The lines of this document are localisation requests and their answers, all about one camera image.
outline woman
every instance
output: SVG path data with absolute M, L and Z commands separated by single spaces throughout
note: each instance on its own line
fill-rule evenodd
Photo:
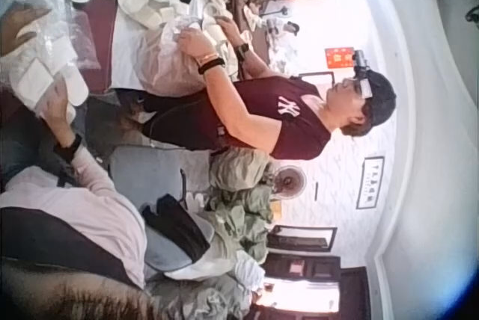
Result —
M 206 90 L 179 99 L 146 95 L 144 110 L 156 115 L 145 124 L 124 120 L 125 126 L 189 150 L 251 147 L 276 159 L 306 160 L 321 154 L 334 130 L 366 135 L 396 107 L 391 84 L 373 71 L 366 79 L 344 79 L 322 99 L 312 84 L 268 68 L 232 20 L 221 17 L 218 24 L 253 79 L 231 83 L 211 42 L 187 29 L 178 42 L 204 71 Z

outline bracelet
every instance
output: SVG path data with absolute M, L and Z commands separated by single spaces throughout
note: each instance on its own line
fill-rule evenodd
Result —
M 214 53 L 210 53 L 210 54 L 200 58 L 199 60 L 196 60 L 196 62 L 201 66 L 202 64 L 204 64 L 208 61 L 211 61 L 212 59 L 217 58 L 217 57 L 219 57 L 219 55 L 216 52 L 214 52 Z
M 225 60 L 221 57 L 215 58 L 214 60 L 206 62 L 203 66 L 198 68 L 198 73 L 203 75 L 206 71 L 216 67 L 216 66 L 225 66 Z

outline man's hand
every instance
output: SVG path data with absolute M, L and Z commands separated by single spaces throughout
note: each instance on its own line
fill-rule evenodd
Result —
M 35 32 L 27 32 L 20 37 L 18 37 L 18 33 L 36 19 L 47 15 L 48 12 L 50 10 L 33 7 L 29 4 L 12 4 L 0 19 L 0 57 L 8 55 L 23 43 L 34 38 L 37 35 Z
M 198 62 L 216 52 L 215 47 L 203 32 L 194 28 L 186 28 L 181 31 L 178 46 L 183 53 L 193 57 Z
M 40 114 L 63 148 L 71 146 L 75 141 L 75 133 L 67 121 L 67 106 L 67 85 L 65 80 L 57 80 L 55 86 L 47 91 Z
M 218 25 L 221 26 L 226 38 L 230 41 L 233 47 L 239 47 L 244 44 L 244 40 L 241 38 L 240 30 L 237 24 L 232 20 L 224 16 L 216 17 Z

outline black cap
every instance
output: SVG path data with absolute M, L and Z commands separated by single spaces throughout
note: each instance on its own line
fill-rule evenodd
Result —
M 391 82 L 381 73 L 368 70 L 366 77 L 373 94 L 366 100 L 369 108 L 366 117 L 374 127 L 383 124 L 393 114 L 396 109 L 396 93 Z

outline picture frame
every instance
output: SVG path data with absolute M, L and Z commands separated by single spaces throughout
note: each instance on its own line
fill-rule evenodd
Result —
M 357 210 L 375 209 L 381 192 L 384 174 L 384 156 L 364 158 L 359 186 Z
M 337 231 L 337 227 L 276 225 L 268 234 L 268 247 L 289 251 L 330 253 Z

